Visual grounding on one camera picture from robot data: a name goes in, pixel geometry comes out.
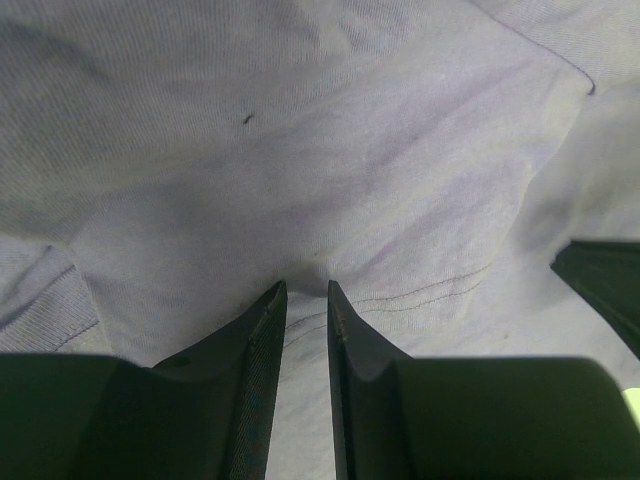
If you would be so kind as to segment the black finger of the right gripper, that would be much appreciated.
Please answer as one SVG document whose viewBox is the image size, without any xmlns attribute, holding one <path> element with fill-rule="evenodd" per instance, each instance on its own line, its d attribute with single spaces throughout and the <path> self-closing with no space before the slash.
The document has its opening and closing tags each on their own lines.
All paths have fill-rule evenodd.
<svg viewBox="0 0 640 480">
<path fill-rule="evenodd" d="M 639 354 L 639 244 L 573 240 L 551 270 Z"/>
</svg>

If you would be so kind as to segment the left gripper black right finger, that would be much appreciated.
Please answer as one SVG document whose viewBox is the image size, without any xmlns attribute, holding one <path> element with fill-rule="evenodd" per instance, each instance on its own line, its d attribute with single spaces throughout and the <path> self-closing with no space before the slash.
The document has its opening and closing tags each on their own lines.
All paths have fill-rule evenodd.
<svg viewBox="0 0 640 480">
<path fill-rule="evenodd" d="M 635 479 L 639 430 L 575 357 L 414 358 L 328 285 L 340 479 Z"/>
</svg>

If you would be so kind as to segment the purple polo shirt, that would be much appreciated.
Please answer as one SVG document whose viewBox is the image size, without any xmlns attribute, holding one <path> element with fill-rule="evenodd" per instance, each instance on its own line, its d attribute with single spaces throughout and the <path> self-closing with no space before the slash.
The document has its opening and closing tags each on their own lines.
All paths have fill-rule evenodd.
<svg viewBox="0 0 640 480">
<path fill-rule="evenodd" d="M 1 348 L 151 366 L 289 290 L 270 479 L 335 475 L 330 281 L 418 356 L 639 362 L 635 1 L 5 1 Z"/>
</svg>

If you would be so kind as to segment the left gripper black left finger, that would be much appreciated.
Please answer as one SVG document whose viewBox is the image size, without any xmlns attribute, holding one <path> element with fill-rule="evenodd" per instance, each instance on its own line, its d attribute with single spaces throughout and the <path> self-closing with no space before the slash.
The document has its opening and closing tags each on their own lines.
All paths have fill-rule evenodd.
<svg viewBox="0 0 640 480">
<path fill-rule="evenodd" d="M 261 479 L 287 288 L 144 368 L 112 356 L 1 358 L 5 479 Z"/>
</svg>

